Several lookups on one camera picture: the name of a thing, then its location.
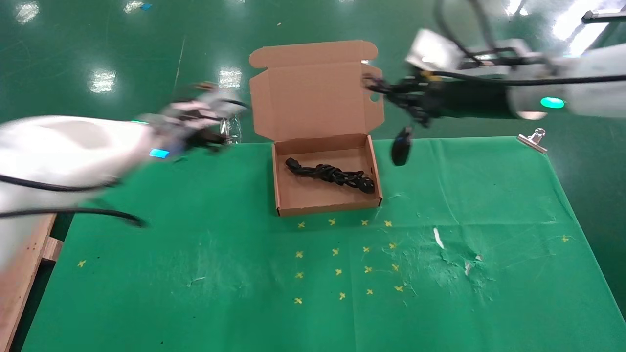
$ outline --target table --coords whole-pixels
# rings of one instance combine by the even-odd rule
[[[623,351],[549,159],[418,140],[381,208],[278,218],[270,145],[147,167],[76,216],[23,351]]]

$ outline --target green led light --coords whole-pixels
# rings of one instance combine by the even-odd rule
[[[546,96],[541,99],[541,105],[551,109],[561,109],[565,106],[565,101],[553,96]]]

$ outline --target metal bracket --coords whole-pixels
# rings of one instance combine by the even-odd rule
[[[538,150],[539,152],[546,154],[548,150],[546,148],[543,148],[541,145],[539,145],[539,142],[545,135],[546,135],[546,131],[543,128],[537,128],[532,135],[528,137],[524,135],[518,135],[517,139],[519,139],[525,145],[528,145],[529,147],[532,147],[535,150]]]

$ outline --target box lid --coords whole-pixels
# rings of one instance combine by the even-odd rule
[[[382,98],[371,100],[362,63],[378,50],[367,41],[266,46],[250,64],[267,68],[250,80],[254,130],[274,141],[367,134],[384,121]]]

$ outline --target blue led light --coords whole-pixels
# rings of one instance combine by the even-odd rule
[[[169,150],[163,150],[163,149],[150,150],[150,156],[155,157],[155,158],[165,159],[167,158],[169,154],[170,154]]]

